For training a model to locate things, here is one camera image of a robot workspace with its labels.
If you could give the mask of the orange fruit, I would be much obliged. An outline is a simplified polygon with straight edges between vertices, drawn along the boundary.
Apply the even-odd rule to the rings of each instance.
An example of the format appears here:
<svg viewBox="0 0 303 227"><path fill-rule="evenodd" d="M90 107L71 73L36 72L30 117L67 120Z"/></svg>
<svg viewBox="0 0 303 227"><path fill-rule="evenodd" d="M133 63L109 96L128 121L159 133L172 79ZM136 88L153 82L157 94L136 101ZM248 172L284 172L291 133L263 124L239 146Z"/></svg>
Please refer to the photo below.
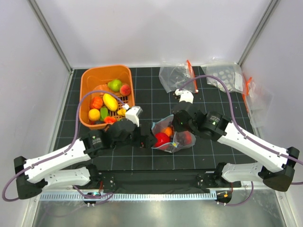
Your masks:
<svg viewBox="0 0 303 227"><path fill-rule="evenodd" d="M165 133L168 137L173 137L174 135L174 130L171 127L166 127L162 130L163 133Z"/></svg>

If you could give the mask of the clear blue-zip bag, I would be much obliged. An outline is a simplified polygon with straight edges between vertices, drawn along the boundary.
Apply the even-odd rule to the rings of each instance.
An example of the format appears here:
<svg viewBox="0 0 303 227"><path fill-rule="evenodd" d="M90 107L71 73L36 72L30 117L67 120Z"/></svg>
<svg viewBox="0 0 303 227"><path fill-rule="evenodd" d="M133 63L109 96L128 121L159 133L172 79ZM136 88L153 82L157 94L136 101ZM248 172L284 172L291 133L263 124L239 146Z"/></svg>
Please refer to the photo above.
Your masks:
<svg viewBox="0 0 303 227"><path fill-rule="evenodd" d="M151 131L152 131L153 135L155 136L156 133L162 132L162 130L166 127L173 128L172 120L173 120L173 115L169 115L168 117L166 117L164 119L161 119L158 122L154 122L152 124L152 127L151 127ZM174 152L177 152L181 149L186 149L186 148L189 148L189 147L192 147L192 146L195 145L196 138L193 134L191 134L192 135L192 143L190 145L187 145L187 146L184 146L182 144L182 137L181 137L182 135L183 135L183 132L175 132L174 131L174 135L173 135L172 138L170 137L170 142L169 143L166 143L166 144L164 144L160 147L157 147L157 148L155 148L153 146L152 148L162 150L162 151L165 151L165 152L169 152L169 153L174 153Z"/></svg>

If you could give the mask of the orange plastic basket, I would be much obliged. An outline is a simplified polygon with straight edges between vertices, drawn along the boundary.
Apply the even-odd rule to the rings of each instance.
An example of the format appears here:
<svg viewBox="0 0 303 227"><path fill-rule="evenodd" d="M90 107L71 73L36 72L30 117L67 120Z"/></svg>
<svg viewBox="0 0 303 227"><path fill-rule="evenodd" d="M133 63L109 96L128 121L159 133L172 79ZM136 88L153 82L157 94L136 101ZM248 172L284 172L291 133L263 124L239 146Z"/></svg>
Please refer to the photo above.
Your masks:
<svg viewBox="0 0 303 227"><path fill-rule="evenodd" d="M114 79L120 80L123 84L128 84L131 88L131 93L127 96L123 96L119 92L110 90L110 88L107 87L107 84ZM127 66L111 65L86 70L81 77L80 99L82 99L88 92L94 90L104 90L110 92L119 97L130 107L135 105L132 74ZM96 124L89 120L90 102L91 99L95 96L102 97L103 93L93 93L87 96L82 102L79 110L80 122L91 130L102 129L105 127L105 124Z"/></svg>

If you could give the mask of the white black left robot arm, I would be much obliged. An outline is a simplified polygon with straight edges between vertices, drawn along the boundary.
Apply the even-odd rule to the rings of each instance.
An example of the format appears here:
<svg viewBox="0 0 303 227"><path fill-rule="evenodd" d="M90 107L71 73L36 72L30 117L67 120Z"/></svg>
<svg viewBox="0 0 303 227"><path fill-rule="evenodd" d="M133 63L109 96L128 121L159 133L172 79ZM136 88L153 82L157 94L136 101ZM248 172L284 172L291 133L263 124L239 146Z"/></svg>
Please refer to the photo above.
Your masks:
<svg viewBox="0 0 303 227"><path fill-rule="evenodd" d="M95 165L89 164L77 170L66 170L66 167L89 161L116 148L152 148L156 142L148 124L137 126L130 120L120 120L106 130L91 130L50 154L34 159L19 156L14 159L18 198L35 197L51 186L75 185L96 189L101 176Z"/></svg>

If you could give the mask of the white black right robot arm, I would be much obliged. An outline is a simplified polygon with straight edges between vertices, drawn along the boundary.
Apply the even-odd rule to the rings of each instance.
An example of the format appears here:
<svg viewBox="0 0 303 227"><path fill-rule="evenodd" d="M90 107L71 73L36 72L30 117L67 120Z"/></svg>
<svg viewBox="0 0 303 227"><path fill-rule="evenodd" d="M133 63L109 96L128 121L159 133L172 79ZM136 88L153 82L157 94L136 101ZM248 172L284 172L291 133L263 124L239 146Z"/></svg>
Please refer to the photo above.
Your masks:
<svg viewBox="0 0 303 227"><path fill-rule="evenodd" d="M254 159L254 163L219 163L214 184L225 187L237 181L262 182L267 187L286 192L292 184L294 166L300 151L281 148L245 131L234 120L217 112L202 113L192 103L181 101L172 110L176 132L188 131L205 140L232 147Z"/></svg>

